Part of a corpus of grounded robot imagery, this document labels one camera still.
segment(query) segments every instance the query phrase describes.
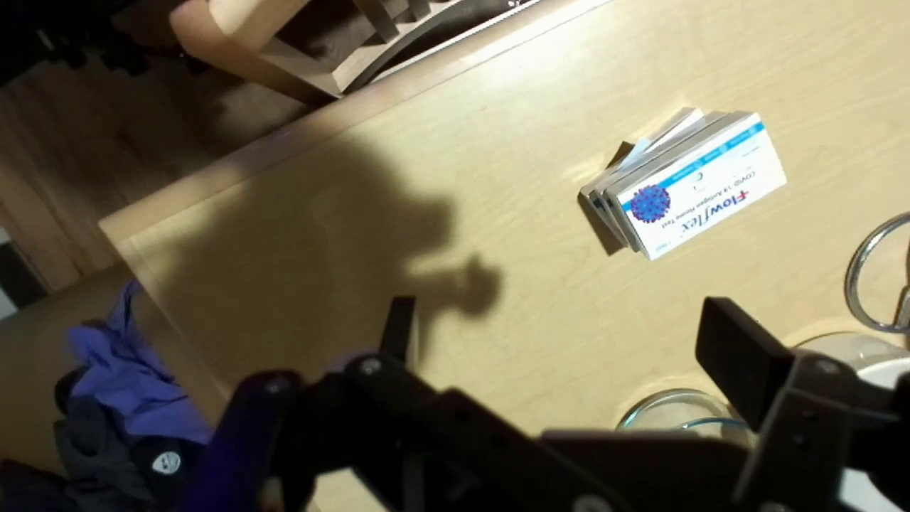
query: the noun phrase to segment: stack of business cards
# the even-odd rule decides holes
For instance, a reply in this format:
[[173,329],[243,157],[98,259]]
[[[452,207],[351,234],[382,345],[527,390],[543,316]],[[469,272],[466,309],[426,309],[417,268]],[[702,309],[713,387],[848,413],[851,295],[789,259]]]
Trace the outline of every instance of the stack of business cards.
[[621,245],[659,259],[784,181],[760,114],[685,108],[580,197]]

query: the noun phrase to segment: desk surface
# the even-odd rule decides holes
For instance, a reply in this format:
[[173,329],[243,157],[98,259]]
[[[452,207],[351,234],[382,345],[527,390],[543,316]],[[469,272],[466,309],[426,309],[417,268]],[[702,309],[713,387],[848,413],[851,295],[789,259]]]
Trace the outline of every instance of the desk surface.
[[[693,384],[705,295],[784,342],[857,329],[851,249],[908,209],[910,3],[541,9],[560,23],[533,9],[102,222],[214,376],[318,376],[416,292],[416,370],[538,433]],[[790,184],[659,261],[607,256],[574,197],[682,101],[760,111]]]

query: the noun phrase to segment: purple cloth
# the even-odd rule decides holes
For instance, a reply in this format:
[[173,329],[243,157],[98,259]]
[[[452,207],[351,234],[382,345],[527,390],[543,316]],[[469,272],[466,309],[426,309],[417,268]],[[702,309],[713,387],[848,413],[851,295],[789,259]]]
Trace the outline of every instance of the purple cloth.
[[130,300],[140,292],[140,285],[125,285],[107,322],[72,329],[72,349],[85,364],[72,399],[93,399],[113,409],[130,437],[159,436],[207,444],[210,427],[133,322]]

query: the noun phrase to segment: blue logo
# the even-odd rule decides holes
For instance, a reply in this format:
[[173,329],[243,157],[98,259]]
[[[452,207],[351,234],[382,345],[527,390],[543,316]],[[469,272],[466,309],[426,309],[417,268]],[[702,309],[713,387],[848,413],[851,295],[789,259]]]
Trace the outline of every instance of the blue logo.
[[659,222],[672,209],[672,194],[663,184],[648,184],[631,197],[631,217]]

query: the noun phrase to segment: wooden desk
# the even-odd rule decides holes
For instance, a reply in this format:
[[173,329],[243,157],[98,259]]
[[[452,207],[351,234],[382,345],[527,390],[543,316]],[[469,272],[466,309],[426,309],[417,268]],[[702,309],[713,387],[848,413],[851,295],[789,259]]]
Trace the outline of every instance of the wooden desk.
[[[910,205],[910,3],[541,9],[567,23],[533,9],[102,222],[214,376],[316,377],[417,292],[416,370],[538,433],[699,382],[705,295],[784,342],[858,327],[851,249]],[[760,111],[790,184],[659,261],[607,256],[574,194],[680,101]]]

